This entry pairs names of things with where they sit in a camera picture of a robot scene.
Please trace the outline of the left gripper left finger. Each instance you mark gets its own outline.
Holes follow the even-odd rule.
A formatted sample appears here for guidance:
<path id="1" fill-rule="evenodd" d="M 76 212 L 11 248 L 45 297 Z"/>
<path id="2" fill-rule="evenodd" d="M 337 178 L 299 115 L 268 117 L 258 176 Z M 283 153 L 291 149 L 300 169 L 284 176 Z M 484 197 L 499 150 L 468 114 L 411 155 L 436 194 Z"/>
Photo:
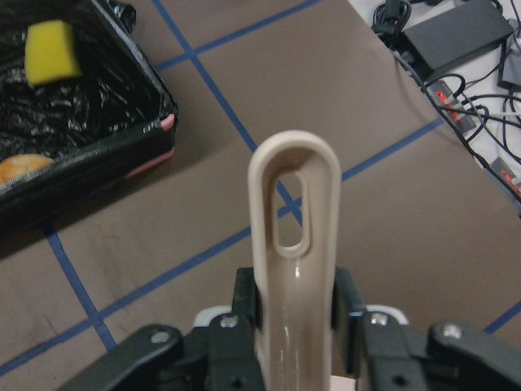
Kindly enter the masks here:
<path id="1" fill-rule="evenodd" d="M 235 277 L 230 310 L 195 326 L 141 327 L 61 385 L 62 390 L 262 390 L 256 358 L 257 289 L 251 268 Z"/>

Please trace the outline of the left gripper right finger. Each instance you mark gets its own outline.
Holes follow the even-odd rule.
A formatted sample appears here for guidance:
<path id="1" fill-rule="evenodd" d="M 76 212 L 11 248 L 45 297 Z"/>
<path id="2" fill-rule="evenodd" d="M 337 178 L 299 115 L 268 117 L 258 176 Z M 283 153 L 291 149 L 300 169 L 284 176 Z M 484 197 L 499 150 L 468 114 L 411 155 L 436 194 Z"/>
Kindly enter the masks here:
<path id="1" fill-rule="evenodd" d="M 372 310 L 343 268 L 335 271 L 332 325 L 358 390 L 520 388 L 519 350 L 456 320 L 422 334 L 387 310 Z"/>

